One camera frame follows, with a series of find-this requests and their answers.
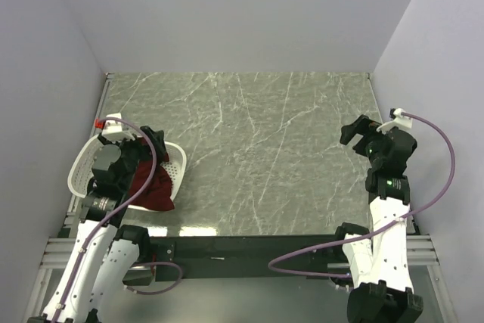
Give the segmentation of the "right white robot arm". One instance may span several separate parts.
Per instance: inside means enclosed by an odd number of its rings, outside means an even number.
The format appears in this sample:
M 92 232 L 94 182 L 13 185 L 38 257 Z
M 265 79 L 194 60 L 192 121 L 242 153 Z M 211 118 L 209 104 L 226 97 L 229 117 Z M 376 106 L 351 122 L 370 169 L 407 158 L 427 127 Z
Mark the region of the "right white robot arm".
M 410 128 L 410 120 L 401 116 L 381 124 L 361 115 L 341 129 L 341 144 L 360 135 L 353 150 L 370 163 L 365 189 L 372 225 L 344 222 L 331 245 L 336 259 L 349 262 L 350 322 L 415 322 L 424 310 L 408 271 L 405 214 L 411 199 L 405 170 L 417 148 Z

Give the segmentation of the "white perforated plastic basket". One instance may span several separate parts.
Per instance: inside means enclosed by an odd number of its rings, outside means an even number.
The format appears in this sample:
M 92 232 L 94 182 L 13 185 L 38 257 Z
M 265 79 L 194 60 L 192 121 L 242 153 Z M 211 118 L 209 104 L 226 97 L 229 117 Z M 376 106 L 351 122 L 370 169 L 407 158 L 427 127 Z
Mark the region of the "white perforated plastic basket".
M 175 196 L 181 186 L 187 163 L 185 151 L 177 144 L 166 142 L 166 149 L 169 154 L 169 162 L 162 163 L 172 179 L 171 198 L 174 203 Z M 93 177 L 92 165 L 95 152 L 101 148 L 97 136 L 91 137 L 79 152 L 73 166 L 71 167 L 67 184 L 71 193 L 77 197 L 84 198 L 88 192 L 88 185 Z M 134 210 L 150 211 L 143 207 L 130 207 Z

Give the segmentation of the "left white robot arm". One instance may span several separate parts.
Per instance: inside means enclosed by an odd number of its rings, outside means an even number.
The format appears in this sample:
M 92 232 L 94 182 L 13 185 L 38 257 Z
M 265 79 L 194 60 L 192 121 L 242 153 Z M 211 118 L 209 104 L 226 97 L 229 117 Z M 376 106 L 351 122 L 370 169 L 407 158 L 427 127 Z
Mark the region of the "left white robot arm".
M 115 286 L 152 257 L 147 229 L 122 220 L 167 160 L 164 133 L 149 126 L 131 133 L 119 119 L 100 127 L 67 179 L 82 206 L 73 249 L 52 298 L 30 322 L 100 322 Z

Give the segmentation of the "dark red t shirt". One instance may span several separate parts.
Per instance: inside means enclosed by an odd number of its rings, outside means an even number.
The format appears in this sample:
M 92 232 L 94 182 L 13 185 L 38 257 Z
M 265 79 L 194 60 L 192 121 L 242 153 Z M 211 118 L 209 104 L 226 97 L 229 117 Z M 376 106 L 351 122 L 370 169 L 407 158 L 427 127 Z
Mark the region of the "dark red t shirt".
M 152 156 L 147 142 L 138 137 L 138 140 L 143 146 L 144 154 L 138 164 L 135 176 L 129 189 L 129 197 L 135 194 L 146 181 L 150 174 L 152 167 Z M 144 191 L 129 205 L 130 207 L 143 207 L 155 212 L 169 212 L 175 209 L 175 205 L 171 198 L 172 193 L 172 179 L 168 172 L 162 166 L 162 163 L 169 162 L 169 154 L 165 153 L 163 158 L 157 160 L 158 167 L 154 173 L 150 184 Z

